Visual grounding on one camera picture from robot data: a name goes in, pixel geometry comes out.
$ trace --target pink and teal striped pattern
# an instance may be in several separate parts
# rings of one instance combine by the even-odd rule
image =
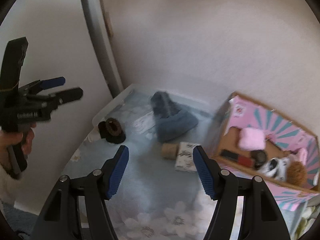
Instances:
[[[241,178],[252,179],[252,175],[246,174],[242,171],[237,170],[236,168],[227,166],[223,163],[219,163],[220,168],[227,169],[231,171],[234,175]],[[295,211],[297,207],[309,199],[317,196],[317,193],[309,193],[305,191],[294,190],[286,187],[281,187],[269,181],[266,181],[270,192],[275,198],[279,208]]]
[[[299,148],[306,148],[308,151],[306,165],[308,181],[303,187],[312,188],[314,176],[319,168],[319,147],[316,138],[279,114],[239,96],[234,97],[230,103],[231,116],[226,133],[233,126],[240,129],[254,127],[263,130],[266,137],[282,150],[295,151]]]

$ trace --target brown fuzzy object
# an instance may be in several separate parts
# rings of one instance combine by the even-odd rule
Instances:
[[[301,187],[307,182],[307,170],[301,162],[292,162],[287,169],[287,182]]]

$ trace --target blue handle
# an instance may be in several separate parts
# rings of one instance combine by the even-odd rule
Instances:
[[[40,87],[43,90],[45,90],[49,88],[63,86],[65,82],[66,82],[66,79],[64,77],[52,78],[52,79],[43,80]]]

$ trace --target black round object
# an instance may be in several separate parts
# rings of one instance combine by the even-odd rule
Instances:
[[[125,133],[117,119],[109,118],[98,124],[101,138],[106,139],[110,143],[120,144],[126,139]]]
[[[256,170],[267,162],[267,154],[263,150],[251,151],[250,156],[255,160],[254,167]]]
[[[274,158],[271,160],[270,165],[269,165],[269,170],[274,170],[276,166],[278,165],[278,159]]]

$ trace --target cardboard box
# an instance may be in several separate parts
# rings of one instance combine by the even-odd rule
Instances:
[[[319,194],[319,185],[313,185],[319,163],[318,137],[308,128],[299,124],[287,115],[249,96],[234,92],[228,100],[228,110],[221,124],[220,139],[213,155],[220,166],[233,172],[236,176],[252,178],[255,175],[263,177],[278,205],[287,210],[294,211],[302,202]],[[223,149],[250,157],[250,152],[242,151],[237,147],[239,131],[244,127],[262,129],[269,137],[266,141],[265,151],[268,159],[282,158],[290,150],[305,147],[308,150],[307,173],[308,182],[298,187],[286,182],[277,181],[219,156]]]

